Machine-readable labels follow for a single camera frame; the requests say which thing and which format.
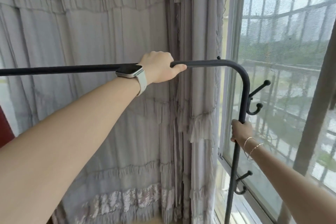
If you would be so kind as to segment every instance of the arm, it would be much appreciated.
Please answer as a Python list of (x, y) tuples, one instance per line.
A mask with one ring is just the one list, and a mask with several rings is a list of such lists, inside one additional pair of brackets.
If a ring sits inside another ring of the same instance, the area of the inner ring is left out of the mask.
[[(168, 52), (145, 54), (147, 83), (187, 68)], [(56, 111), (0, 149), (2, 223), (45, 224), (86, 162), (140, 91), (136, 78), (116, 78)]]
[[(232, 134), (231, 140), (243, 148), (246, 139), (252, 136), (252, 126), (249, 122), (241, 124), (233, 120)], [(246, 154), (257, 145), (250, 138), (245, 145)], [(336, 223), (335, 197), (278, 160), (262, 145), (253, 150), (250, 157), (278, 192), (297, 224)]]

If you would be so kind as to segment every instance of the coat rack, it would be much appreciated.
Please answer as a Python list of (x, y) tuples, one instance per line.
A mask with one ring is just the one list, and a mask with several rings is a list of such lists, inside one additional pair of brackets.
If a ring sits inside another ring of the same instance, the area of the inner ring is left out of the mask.
[[(227, 66), (231, 67), (238, 72), (243, 81), (243, 92), (241, 94), (241, 103), (239, 110), (238, 120), (241, 123), (245, 123), (246, 113), (249, 115), (256, 115), (260, 112), (263, 107), (262, 103), (257, 104), (257, 110), (254, 112), (250, 111), (250, 104), (252, 97), (262, 90), (264, 87), (271, 84), (269, 80), (264, 81), (264, 83), (250, 92), (250, 78), (246, 70), (239, 64), (231, 60), (222, 60), (219, 56), (216, 60), (195, 60), (195, 61), (173, 61), (171, 66), (177, 64), (185, 64), (188, 68), (194, 67), (216, 67), (216, 66)], [(84, 65), (84, 66), (58, 66), (58, 67), (33, 67), (33, 68), (10, 68), (10, 69), (0, 69), (0, 76), (12, 76), (12, 75), (36, 75), (36, 74), (61, 74), (61, 73), (88, 73), (88, 72), (109, 72), (115, 71), (119, 67), (129, 65), (129, 64), (111, 64), (111, 65)], [(230, 215), (232, 209), (233, 193), (242, 195), (246, 192), (246, 186), (243, 186), (242, 191), (237, 190), (237, 184), (246, 177), (252, 175), (251, 171), (237, 178), (237, 168), (239, 161), (240, 146), (236, 142), (234, 145), (230, 184), (226, 201), (226, 212), (225, 212), (225, 224), (229, 224)]]

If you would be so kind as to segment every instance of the hand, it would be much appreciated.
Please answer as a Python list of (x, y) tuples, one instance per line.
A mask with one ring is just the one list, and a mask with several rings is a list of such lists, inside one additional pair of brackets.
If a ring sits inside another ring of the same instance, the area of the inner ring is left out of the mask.
[(240, 145), (245, 143), (246, 139), (253, 136), (253, 128), (250, 122), (245, 122), (241, 124), (238, 120), (232, 120), (232, 138), (231, 141), (237, 141)]
[(145, 54), (139, 65), (145, 70), (147, 85), (155, 82), (165, 82), (174, 78), (178, 73), (187, 69), (184, 64), (170, 67), (174, 59), (169, 52), (150, 52)]

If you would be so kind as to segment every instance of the white watch strap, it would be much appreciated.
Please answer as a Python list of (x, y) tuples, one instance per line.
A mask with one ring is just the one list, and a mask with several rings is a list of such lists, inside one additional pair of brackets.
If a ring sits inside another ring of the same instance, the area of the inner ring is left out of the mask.
[(145, 71), (142, 70), (140, 73), (138, 73), (136, 75), (136, 78), (138, 79), (139, 81), (139, 84), (140, 84), (140, 91), (139, 93), (137, 94), (137, 97), (141, 95), (142, 92), (144, 92), (144, 90), (146, 89), (147, 87), (147, 80), (146, 80), (146, 75), (145, 75)]

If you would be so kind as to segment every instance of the gold bangle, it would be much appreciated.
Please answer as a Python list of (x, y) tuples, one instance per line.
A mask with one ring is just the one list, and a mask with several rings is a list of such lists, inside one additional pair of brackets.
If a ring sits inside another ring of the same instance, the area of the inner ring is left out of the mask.
[(248, 139), (246, 139), (246, 141), (244, 143), (244, 146), (243, 146), (243, 151), (244, 151), (244, 154), (245, 154), (246, 158), (248, 158), (248, 156), (246, 155), (246, 152), (245, 152), (245, 144), (246, 144), (247, 140), (249, 140), (250, 138), (253, 138), (253, 137), (250, 136)]
[(263, 143), (258, 144), (256, 147), (254, 147), (254, 148), (251, 150), (250, 154), (249, 154), (248, 157), (247, 157), (247, 160), (253, 160), (252, 158), (250, 158), (250, 155), (251, 155), (252, 151), (254, 151), (256, 148), (258, 148), (258, 147), (261, 146), (262, 144), (263, 144)]

